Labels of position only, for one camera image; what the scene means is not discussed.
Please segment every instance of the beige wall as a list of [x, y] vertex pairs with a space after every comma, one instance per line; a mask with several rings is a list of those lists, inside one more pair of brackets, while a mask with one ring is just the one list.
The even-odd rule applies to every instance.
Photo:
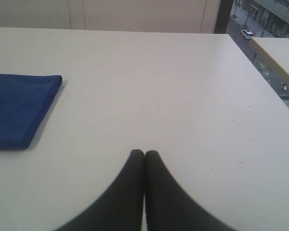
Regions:
[[220, 0], [0, 0], [0, 26], [212, 33]]

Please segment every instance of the blue napkin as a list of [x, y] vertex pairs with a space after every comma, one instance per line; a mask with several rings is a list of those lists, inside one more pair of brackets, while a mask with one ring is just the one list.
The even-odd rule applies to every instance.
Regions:
[[0, 74], [0, 149], [26, 149], [62, 84], [61, 76]]

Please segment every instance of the car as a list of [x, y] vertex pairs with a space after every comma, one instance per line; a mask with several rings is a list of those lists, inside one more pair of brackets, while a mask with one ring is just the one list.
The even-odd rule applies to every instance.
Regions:
[[241, 30], [241, 35], [245, 39], [251, 39], [251, 37], [254, 35], [250, 30]]

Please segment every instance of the window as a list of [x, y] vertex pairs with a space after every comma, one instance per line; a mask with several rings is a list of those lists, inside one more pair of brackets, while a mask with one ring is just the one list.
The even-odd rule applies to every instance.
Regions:
[[289, 2], [287, 0], [275, 0], [275, 2], [278, 2], [287, 8], [289, 7]]

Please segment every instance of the sidewalk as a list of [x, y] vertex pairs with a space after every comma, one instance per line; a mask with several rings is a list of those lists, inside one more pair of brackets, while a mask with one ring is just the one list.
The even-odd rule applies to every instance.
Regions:
[[[239, 25], [243, 25], [246, 22], [246, 18], [247, 18], [247, 12], [241, 8], [239, 8], [238, 6], [236, 7], [235, 4], [232, 5], [232, 9], [231, 9], [231, 13], [230, 16], [239, 24]], [[254, 33], [255, 37], [260, 37], [262, 32], [263, 32], [263, 27], [258, 25], [252, 17], [249, 17], [249, 19], [246, 22], [247, 25], [247, 29], [250, 30], [251, 32]], [[264, 30], [264, 34], [263, 37], [266, 38], [274, 38], [273, 35], [271, 35], [267, 30]]]

